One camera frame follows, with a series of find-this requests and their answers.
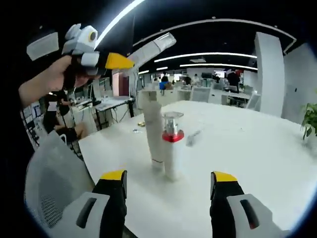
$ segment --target ceiling light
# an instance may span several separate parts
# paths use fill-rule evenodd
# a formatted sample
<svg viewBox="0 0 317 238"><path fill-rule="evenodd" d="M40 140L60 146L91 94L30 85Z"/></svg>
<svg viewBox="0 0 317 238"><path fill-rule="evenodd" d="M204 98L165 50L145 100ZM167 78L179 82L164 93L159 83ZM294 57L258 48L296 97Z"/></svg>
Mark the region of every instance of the ceiling light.
<svg viewBox="0 0 317 238"><path fill-rule="evenodd" d="M168 67L157 68L157 70L167 69Z"/></svg>
<svg viewBox="0 0 317 238"><path fill-rule="evenodd" d="M154 62L160 62L164 60L171 60L176 58L182 58L182 57L190 57L190 56L212 56L212 55L222 55L222 56L243 56L243 57L250 57L257 59L257 56L253 55L246 55L246 54L239 54L239 53L224 53L224 52L209 52L209 53L194 53L194 54L186 54L186 55L179 55L179 56L171 56L167 58L157 59Z"/></svg>
<svg viewBox="0 0 317 238"><path fill-rule="evenodd" d="M252 70L258 70L258 68L235 65L235 64L226 64L226 63L191 63L191 64L181 64L180 67L191 67L191 66L228 66L228 67L238 67L238 68L247 68Z"/></svg>
<svg viewBox="0 0 317 238"><path fill-rule="evenodd" d="M150 72L150 71L149 70L145 70L145 71L139 72L139 74L148 73L148 72Z"/></svg>
<svg viewBox="0 0 317 238"><path fill-rule="evenodd" d="M106 29L100 34L99 38L96 41L95 48L100 44L106 34L130 11L132 11L137 5L142 3L144 0L134 0L131 4L129 4L118 16L112 20L112 22L106 27Z"/></svg>

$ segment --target robotic hand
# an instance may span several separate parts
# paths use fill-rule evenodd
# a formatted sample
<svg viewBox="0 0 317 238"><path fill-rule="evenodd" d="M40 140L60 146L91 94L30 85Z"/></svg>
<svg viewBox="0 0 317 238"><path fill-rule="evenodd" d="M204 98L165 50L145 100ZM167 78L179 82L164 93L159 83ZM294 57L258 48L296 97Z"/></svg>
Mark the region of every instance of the robotic hand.
<svg viewBox="0 0 317 238"><path fill-rule="evenodd" d="M72 64L64 73L64 89L71 89L75 84L75 76L103 75L106 69L127 69L134 66L130 59L116 53L101 54L95 51L98 32L92 26L80 29L81 24L73 25L65 35L62 55L71 55Z"/></svg>
<svg viewBox="0 0 317 238"><path fill-rule="evenodd" d="M213 238L284 238L289 233L259 200L244 194L234 176L221 172L211 173L210 216Z"/></svg>

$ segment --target white wall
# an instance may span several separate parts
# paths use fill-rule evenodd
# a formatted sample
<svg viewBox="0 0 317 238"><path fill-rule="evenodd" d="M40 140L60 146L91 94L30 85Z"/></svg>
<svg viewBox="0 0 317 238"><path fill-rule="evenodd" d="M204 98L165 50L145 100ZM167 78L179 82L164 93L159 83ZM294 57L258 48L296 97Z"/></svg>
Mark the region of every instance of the white wall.
<svg viewBox="0 0 317 238"><path fill-rule="evenodd" d="M303 44L284 57L285 98L282 117L302 123L302 106L317 103L317 58L308 44Z"/></svg>
<svg viewBox="0 0 317 238"><path fill-rule="evenodd" d="M187 69L187 74L189 75L189 77L191 79L194 78L195 74L198 75L198 77L201 77L202 73L213 73L214 71L218 70L218 71L223 71L223 68L188 68Z"/></svg>
<svg viewBox="0 0 317 238"><path fill-rule="evenodd" d="M281 117L284 103L285 72L281 43L278 37L257 32L258 80L261 94L260 112Z"/></svg>
<svg viewBox="0 0 317 238"><path fill-rule="evenodd" d="M248 85L250 87L253 87L254 90L258 90L258 73L245 70L243 75L244 85Z"/></svg>

